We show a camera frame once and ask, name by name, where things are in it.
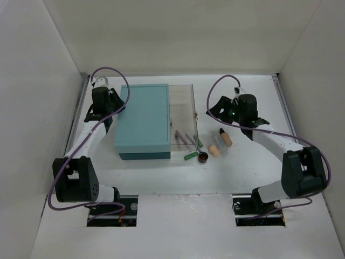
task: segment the clear plastic box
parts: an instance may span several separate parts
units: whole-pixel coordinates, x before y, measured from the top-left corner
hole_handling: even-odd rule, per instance
[[[193,85],[169,85],[171,151],[198,147],[197,112]]]

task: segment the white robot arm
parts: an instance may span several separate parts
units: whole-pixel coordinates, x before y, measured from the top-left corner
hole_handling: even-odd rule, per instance
[[[232,100],[222,96],[209,110],[212,116],[228,124],[238,123],[249,139],[264,146],[282,162],[281,180],[255,188],[252,192],[252,203],[258,214],[276,200],[303,197],[324,190],[327,180],[321,152],[316,147],[305,147],[289,138],[270,134],[275,130],[268,121],[258,117],[255,96],[245,93],[240,87],[235,88],[235,95]]]
[[[92,101],[93,103],[86,114],[84,127],[77,141],[71,150],[65,154],[64,158],[55,159],[53,163],[55,178],[66,159],[75,152],[78,146],[85,141],[88,134],[92,132],[82,148],[75,153],[56,184],[56,196],[59,202],[118,202],[120,199],[117,188],[98,183],[91,157],[102,138],[108,133],[113,119],[110,117],[95,128],[96,124],[121,107],[123,101],[115,89],[108,88],[106,78],[98,79],[95,82],[92,89]]]

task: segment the teal box lid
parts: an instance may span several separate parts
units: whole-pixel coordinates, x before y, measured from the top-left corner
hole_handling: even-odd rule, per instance
[[[118,115],[115,147],[118,153],[170,152],[169,85],[130,85],[126,109]],[[122,85],[120,97],[127,98]]]

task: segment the beige bottle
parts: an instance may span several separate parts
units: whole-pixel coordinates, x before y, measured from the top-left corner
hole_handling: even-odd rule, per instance
[[[223,128],[220,128],[219,133],[220,133],[220,136],[222,136],[222,139],[224,140],[224,143],[226,144],[226,146],[231,147],[232,141],[229,135],[223,130]]]

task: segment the orange wire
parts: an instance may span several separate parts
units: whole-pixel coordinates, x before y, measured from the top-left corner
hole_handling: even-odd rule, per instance
[[[272,207],[273,209],[276,209],[276,206],[273,205],[273,204],[271,204],[271,207]]]
[[[123,227],[123,220],[121,219],[121,217],[123,217],[125,215],[125,212],[126,212],[126,210],[124,209],[123,212],[119,216],[119,222],[121,222],[122,227]]]

